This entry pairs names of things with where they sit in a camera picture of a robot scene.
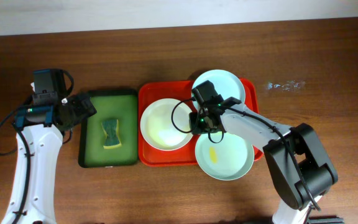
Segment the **green and yellow sponge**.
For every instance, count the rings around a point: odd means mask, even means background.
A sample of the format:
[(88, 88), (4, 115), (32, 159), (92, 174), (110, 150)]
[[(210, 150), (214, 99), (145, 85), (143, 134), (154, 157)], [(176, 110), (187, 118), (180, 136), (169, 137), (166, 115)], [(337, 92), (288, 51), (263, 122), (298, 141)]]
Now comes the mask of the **green and yellow sponge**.
[(114, 149), (117, 147), (121, 147), (122, 143), (119, 137), (119, 120), (104, 120), (101, 125), (105, 135), (103, 147), (105, 149)]

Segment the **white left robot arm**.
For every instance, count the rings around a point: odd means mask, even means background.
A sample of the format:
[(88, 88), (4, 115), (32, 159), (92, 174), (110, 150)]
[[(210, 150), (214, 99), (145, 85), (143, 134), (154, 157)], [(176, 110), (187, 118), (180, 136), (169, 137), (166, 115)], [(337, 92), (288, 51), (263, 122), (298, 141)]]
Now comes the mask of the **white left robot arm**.
[(63, 133), (96, 114), (87, 93), (18, 108), (17, 163), (3, 223), (55, 223), (54, 187)]

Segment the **white plate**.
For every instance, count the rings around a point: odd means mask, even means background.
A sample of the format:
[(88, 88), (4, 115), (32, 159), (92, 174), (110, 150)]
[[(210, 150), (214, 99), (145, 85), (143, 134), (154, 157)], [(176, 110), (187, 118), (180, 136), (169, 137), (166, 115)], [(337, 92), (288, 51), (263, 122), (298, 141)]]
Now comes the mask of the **white plate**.
[(140, 131), (144, 140), (160, 151), (174, 151), (192, 139), (191, 133), (182, 133), (172, 124), (171, 115), (180, 100), (163, 98), (144, 110), (140, 119)]

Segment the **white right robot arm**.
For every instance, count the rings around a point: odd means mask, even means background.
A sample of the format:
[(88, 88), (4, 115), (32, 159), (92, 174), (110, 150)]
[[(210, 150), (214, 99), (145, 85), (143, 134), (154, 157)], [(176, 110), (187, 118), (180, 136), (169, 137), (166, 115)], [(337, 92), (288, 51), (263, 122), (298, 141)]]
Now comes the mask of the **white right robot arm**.
[(341, 223), (342, 219), (311, 218), (318, 200), (338, 181), (338, 174), (314, 129), (273, 122), (251, 111), (240, 100), (194, 96), (201, 107), (190, 114), (191, 131), (199, 135), (195, 156), (211, 177), (236, 180), (261, 150), (281, 198), (269, 223)]

